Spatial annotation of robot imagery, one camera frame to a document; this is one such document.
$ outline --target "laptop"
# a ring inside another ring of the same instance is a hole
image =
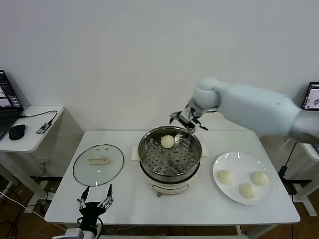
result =
[[[306,111],[319,111],[319,82],[309,83],[302,108]],[[312,144],[312,146],[319,153],[319,144]]]
[[[11,128],[23,107],[16,97],[5,73],[0,70],[0,139]]]

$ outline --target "white table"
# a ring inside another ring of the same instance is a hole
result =
[[[52,126],[44,134],[37,134],[35,132],[44,123],[50,121],[55,115],[55,112],[50,112],[50,113],[43,114],[36,117],[18,119],[14,123],[14,125],[25,124],[26,125],[25,134],[23,138],[21,139],[10,140],[8,137],[8,133],[6,133],[6,135],[0,140],[0,152],[2,153],[6,153],[6,152],[31,153],[35,151],[63,112],[62,106],[23,106],[23,108],[24,108],[23,114],[27,116],[39,114],[46,111],[57,111],[58,114],[54,118],[52,122]],[[47,194],[47,192],[43,190],[43,188],[47,184],[47,181],[42,181],[40,185],[36,184],[25,173],[23,168],[21,168],[17,163],[8,159],[7,157],[0,157],[0,163],[7,171],[9,171],[21,183],[23,183],[32,192],[34,192],[34,196],[29,201],[29,205],[36,204],[39,199],[53,198],[54,194],[52,193]]]
[[[314,149],[314,147],[311,144],[308,143],[300,143],[300,145],[303,147],[307,155],[314,161],[319,161],[319,154]],[[304,188],[299,183],[293,184],[296,194],[294,195],[294,203],[302,203],[305,207],[306,211],[308,212],[308,215],[310,217],[316,217],[317,212],[315,211],[315,208],[311,204],[308,196],[313,193],[315,190],[319,188],[319,173],[315,175],[315,178],[310,182],[307,186]]]
[[[196,136],[210,155],[195,175],[195,184],[181,194],[156,196],[144,181],[140,167],[131,161],[131,149],[146,131],[87,131],[45,215],[51,223],[74,223],[81,216],[76,199],[86,186],[73,177],[73,164],[86,149],[113,144],[124,155],[122,171],[113,179],[114,203],[101,219],[113,225],[263,225],[250,238],[257,238],[276,224],[295,223],[300,217],[256,134],[248,131],[197,131]],[[275,183],[271,199],[258,206],[239,204],[225,196],[210,179],[213,160],[226,152],[243,152],[258,158],[270,169]],[[87,201],[100,201],[109,183],[91,187]]]

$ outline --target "steamed bun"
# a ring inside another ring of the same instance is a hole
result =
[[[258,186],[265,186],[269,183],[269,177],[262,171],[254,172],[250,178]]]
[[[257,194],[257,188],[256,185],[252,183],[245,183],[239,187],[239,191],[241,195],[243,195],[245,198],[253,199],[256,197]]]
[[[218,172],[217,177],[223,184],[231,184],[234,181],[234,174],[229,170],[221,170]]]
[[[175,138],[171,135],[165,135],[161,138],[160,144],[163,148],[172,148],[175,145]]]

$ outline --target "table leg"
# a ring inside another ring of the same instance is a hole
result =
[[[8,182],[12,182],[13,185],[18,186],[19,181],[13,177],[1,164],[0,164],[0,175],[4,177]]]
[[[34,182],[16,163],[10,162],[8,167],[5,167],[14,177],[23,183],[28,189],[34,192],[39,198],[45,199],[46,192]]]
[[[45,188],[46,185],[48,184],[49,181],[41,181],[41,183],[39,184],[39,186],[41,188]],[[32,213],[31,211],[34,211],[34,208],[36,207],[36,204],[38,203],[39,200],[52,200],[53,197],[54,197],[55,193],[47,193],[47,196],[45,198],[43,197],[39,197],[37,196],[36,194],[34,194],[32,196],[32,198],[30,199],[30,201],[28,202],[28,205],[27,205],[27,209],[24,210],[25,213]]]
[[[256,228],[254,228],[251,232],[248,233],[248,238],[256,239],[276,226],[276,224],[256,226]]]
[[[308,215],[310,217],[316,217],[317,212],[315,211],[315,208],[311,204],[308,198],[308,195],[310,195],[319,187],[319,182],[316,180],[313,180],[304,188],[298,183],[297,184],[294,183],[293,186],[295,190],[297,191],[297,193],[294,195],[294,203],[302,203],[304,208],[308,212]]]

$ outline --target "glass lid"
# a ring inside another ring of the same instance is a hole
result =
[[[110,182],[121,171],[122,152],[113,145],[101,144],[85,150],[73,165],[76,181],[85,186],[99,186]]]

